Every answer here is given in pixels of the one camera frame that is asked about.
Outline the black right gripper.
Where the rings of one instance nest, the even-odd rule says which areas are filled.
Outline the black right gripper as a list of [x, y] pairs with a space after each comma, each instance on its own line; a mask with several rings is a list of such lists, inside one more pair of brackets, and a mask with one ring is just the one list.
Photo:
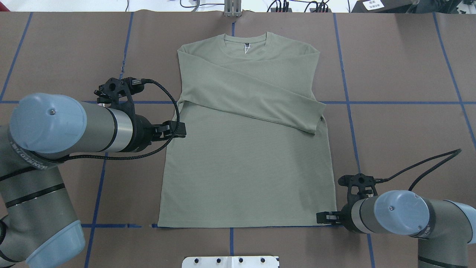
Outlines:
[[358, 200], [352, 200], [341, 211], [323, 211], [316, 213], [317, 224], [343, 225], [350, 232], [359, 232], [352, 220], [352, 208]]

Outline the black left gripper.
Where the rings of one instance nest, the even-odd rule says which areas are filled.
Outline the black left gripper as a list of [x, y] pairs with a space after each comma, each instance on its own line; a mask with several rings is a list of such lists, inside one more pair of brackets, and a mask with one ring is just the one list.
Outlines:
[[151, 124], [139, 114], [135, 115], [135, 136], [132, 139], [131, 151], [143, 151], [157, 139], [185, 138], [186, 125], [183, 122], [165, 121], [162, 124]]

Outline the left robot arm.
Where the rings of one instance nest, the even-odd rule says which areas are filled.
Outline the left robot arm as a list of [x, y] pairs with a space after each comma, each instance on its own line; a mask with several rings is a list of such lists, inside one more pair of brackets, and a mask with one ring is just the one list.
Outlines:
[[152, 142], [185, 137], [180, 118], [151, 124], [124, 108], [80, 102], [65, 95], [26, 96], [1, 126], [1, 267], [25, 262], [55, 268], [86, 245], [82, 223], [58, 166], [101, 152], [142, 151]]

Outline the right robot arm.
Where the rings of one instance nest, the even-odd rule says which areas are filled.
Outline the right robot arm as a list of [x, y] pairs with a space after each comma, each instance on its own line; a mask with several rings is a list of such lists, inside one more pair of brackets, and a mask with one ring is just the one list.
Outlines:
[[361, 234], [396, 234], [418, 240], [419, 268], [467, 268], [475, 243], [475, 208], [393, 190], [316, 214], [318, 224], [337, 224]]

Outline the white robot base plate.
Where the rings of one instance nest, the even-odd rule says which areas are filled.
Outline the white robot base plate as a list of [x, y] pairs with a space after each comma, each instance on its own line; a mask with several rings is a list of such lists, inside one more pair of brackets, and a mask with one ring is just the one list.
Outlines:
[[279, 268], [278, 256], [190, 256], [182, 268]]

